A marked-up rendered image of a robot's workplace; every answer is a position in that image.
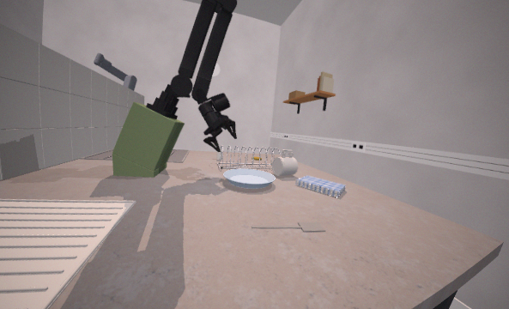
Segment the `beige ribbed draining mat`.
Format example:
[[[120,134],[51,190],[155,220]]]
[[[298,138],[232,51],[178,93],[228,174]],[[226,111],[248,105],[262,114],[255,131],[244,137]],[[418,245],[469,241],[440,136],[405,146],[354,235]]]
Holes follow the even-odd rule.
[[[0,199],[0,309],[49,309],[135,203]]]

